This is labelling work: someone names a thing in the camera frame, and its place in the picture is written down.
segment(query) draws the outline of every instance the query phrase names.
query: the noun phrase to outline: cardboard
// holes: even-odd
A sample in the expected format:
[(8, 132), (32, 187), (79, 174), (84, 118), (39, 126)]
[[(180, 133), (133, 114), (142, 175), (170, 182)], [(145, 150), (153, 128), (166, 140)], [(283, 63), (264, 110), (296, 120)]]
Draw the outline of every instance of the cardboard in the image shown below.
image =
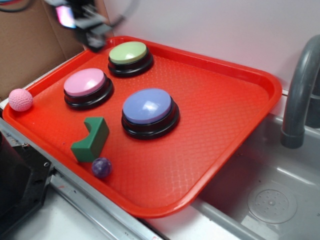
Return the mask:
[(42, 0), (23, 12), (0, 12), (0, 23), (0, 100), (84, 50)]

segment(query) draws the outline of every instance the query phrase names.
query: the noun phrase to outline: white wall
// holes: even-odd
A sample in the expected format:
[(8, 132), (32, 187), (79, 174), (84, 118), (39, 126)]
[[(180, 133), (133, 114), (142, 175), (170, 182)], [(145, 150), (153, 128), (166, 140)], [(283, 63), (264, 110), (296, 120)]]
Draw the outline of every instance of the white wall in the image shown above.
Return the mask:
[(127, 35), (264, 70), (288, 90), (300, 53), (320, 34), (320, 0), (104, 0)]

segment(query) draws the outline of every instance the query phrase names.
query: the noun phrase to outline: sink basin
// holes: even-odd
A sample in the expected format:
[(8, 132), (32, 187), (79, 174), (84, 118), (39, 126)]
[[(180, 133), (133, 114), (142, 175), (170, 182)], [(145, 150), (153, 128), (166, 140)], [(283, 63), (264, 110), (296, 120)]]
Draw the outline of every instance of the sink basin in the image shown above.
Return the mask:
[(319, 239), (320, 133), (306, 127), (303, 146), (288, 149), (280, 143), (281, 125), (269, 114), (193, 206), (248, 239)]

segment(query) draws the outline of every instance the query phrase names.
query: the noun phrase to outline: pink ball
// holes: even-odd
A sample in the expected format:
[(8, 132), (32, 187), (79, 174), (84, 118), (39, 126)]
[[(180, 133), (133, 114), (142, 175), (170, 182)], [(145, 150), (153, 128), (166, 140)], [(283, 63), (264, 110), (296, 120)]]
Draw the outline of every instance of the pink ball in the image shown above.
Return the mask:
[(31, 108), (33, 97), (30, 92), (25, 89), (15, 89), (9, 94), (9, 105), (13, 110), (23, 112)]

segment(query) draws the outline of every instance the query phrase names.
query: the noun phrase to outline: green block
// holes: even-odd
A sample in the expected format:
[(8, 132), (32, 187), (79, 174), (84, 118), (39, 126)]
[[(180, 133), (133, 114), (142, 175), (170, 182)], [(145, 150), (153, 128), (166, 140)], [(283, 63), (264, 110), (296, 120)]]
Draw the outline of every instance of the green block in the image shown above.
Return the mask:
[(92, 163), (99, 157), (105, 145), (109, 128), (103, 117), (87, 117), (84, 124), (89, 135), (81, 141), (74, 142), (71, 150), (79, 162)]

